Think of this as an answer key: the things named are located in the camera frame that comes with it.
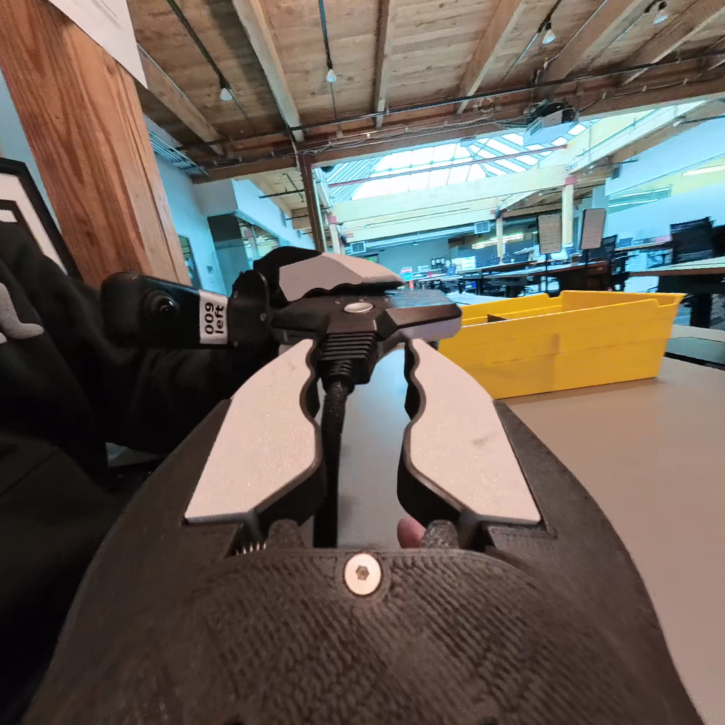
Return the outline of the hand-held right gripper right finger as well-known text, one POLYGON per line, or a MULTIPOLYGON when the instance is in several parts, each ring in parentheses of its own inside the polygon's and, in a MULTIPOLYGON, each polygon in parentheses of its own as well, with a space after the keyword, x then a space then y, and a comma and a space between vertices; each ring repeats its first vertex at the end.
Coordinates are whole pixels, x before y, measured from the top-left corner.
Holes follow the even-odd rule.
POLYGON ((426 342, 405 347, 396 493, 422 525, 436 520, 532 527, 541 513, 493 398, 426 342))

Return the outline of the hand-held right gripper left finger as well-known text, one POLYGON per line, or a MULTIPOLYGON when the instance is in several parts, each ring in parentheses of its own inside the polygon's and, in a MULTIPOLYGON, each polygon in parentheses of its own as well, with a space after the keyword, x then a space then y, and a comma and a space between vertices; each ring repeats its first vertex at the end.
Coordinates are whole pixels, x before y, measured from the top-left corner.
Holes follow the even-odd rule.
POLYGON ((290 521, 313 542, 327 481, 314 366, 315 343, 287 349, 184 442, 184 524, 218 537, 222 555, 259 553, 273 524, 290 521))

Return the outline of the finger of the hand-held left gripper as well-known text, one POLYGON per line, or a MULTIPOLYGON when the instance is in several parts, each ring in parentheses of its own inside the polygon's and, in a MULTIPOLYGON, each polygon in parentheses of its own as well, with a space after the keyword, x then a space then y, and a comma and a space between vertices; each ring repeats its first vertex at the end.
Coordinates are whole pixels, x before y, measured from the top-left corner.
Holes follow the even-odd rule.
POLYGON ((380 295, 404 284, 376 262, 297 247, 274 249, 252 268, 266 279, 277 309, 310 296, 380 295))

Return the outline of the person's left forearm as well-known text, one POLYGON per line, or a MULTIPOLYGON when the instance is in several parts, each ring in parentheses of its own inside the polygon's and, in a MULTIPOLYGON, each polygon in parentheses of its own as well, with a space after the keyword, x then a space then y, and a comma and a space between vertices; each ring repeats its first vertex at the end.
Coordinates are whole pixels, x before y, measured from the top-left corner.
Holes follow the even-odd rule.
POLYGON ((165 454, 222 401, 278 356, 279 345, 260 350, 121 349, 104 341, 76 363, 78 381, 105 442, 165 454))

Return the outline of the glass skylight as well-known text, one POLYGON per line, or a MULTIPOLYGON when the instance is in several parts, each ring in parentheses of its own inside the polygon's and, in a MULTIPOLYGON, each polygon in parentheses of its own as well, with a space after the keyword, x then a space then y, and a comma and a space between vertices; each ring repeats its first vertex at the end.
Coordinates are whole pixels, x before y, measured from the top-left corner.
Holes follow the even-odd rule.
POLYGON ((322 173, 331 200, 358 201, 524 173, 574 140, 526 143, 520 133, 479 136, 345 162, 322 173))

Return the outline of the yellow storage bin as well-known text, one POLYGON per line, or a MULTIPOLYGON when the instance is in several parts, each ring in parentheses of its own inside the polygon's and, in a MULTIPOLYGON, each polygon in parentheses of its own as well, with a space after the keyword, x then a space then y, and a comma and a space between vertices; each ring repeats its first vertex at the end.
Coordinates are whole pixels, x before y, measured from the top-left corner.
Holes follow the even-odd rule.
POLYGON ((564 291, 467 305, 439 351, 496 400, 648 380, 683 299, 564 291))

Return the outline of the long work table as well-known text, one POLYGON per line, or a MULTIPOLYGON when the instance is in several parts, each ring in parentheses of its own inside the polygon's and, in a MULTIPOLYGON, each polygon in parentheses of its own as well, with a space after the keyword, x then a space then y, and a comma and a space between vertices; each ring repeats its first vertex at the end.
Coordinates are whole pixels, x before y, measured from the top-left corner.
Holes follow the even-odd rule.
POLYGON ((500 265, 454 275, 418 278, 411 288, 437 289, 446 294, 517 297, 528 287, 558 295, 565 291, 607 292, 621 285, 611 263, 566 263, 562 265, 500 265))

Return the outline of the standing notice board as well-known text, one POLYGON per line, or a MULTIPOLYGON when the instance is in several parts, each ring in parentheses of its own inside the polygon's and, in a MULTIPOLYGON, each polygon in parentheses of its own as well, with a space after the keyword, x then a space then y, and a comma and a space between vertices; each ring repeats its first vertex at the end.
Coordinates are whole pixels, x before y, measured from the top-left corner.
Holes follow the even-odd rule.
POLYGON ((561 213, 544 213, 537 218, 539 255, 549 257, 563 249, 561 213))
POLYGON ((582 251, 600 249, 605 230, 607 210, 605 208, 589 208, 584 211, 579 248, 582 251))

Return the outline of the black framed picture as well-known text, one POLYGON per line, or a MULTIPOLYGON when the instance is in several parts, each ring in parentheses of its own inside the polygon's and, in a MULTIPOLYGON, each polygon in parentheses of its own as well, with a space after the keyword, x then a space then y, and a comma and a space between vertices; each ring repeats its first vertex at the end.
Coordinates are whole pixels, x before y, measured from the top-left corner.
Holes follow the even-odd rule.
POLYGON ((69 277, 82 281, 50 207, 27 165, 6 158, 1 158, 1 223, 23 230, 35 248, 69 277))

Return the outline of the ceiling projector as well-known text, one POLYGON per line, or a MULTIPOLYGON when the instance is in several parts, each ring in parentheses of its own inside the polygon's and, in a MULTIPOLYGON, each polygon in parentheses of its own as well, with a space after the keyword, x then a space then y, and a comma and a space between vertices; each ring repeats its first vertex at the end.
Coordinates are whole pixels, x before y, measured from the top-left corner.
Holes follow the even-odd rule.
POLYGON ((528 109, 523 119, 523 146, 549 147, 576 125, 578 111, 566 102, 547 100, 528 109))

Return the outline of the black office chair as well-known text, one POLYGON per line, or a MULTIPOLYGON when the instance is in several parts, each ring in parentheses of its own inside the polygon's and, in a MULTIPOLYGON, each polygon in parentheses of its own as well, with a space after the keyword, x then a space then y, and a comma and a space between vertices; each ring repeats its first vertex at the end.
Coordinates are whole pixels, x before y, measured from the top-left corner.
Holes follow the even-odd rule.
POLYGON ((709 217, 677 222, 669 226, 671 237, 671 263, 694 262, 715 256, 713 224, 709 217))

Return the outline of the white paper sheet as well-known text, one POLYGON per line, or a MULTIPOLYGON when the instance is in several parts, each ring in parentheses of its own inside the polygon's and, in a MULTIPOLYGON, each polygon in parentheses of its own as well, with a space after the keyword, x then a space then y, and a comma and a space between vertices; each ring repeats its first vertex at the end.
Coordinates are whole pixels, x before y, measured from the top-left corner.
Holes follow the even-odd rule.
POLYGON ((50 1, 147 88, 127 1, 50 1))

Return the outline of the wooden post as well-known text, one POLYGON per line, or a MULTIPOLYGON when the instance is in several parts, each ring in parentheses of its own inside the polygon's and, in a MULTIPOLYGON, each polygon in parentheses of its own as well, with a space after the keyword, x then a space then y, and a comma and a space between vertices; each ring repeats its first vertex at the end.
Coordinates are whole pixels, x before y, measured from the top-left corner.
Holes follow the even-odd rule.
POLYGON ((135 79, 50 2, 1 2, 2 73, 83 279, 188 271, 135 79))

